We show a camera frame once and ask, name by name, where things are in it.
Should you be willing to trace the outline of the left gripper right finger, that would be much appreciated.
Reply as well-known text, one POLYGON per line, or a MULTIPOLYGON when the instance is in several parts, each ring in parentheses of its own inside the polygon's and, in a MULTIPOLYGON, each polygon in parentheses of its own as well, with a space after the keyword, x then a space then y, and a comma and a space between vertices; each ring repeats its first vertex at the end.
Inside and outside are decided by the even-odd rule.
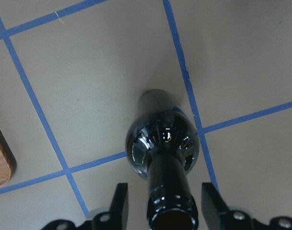
POLYGON ((210 230, 252 230, 251 217, 236 209, 230 209, 215 186, 202 183, 201 210, 210 230))

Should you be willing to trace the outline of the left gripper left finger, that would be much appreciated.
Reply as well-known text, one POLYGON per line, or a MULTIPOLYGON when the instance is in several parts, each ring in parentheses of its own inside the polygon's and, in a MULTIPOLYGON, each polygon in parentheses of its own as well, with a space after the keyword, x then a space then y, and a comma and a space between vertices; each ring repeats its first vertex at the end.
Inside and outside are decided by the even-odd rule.
POLYGON ((97 213, 92 220, 93 230, 125 230, 128 222, 128 184, 118 183, 106 211, 97 213))

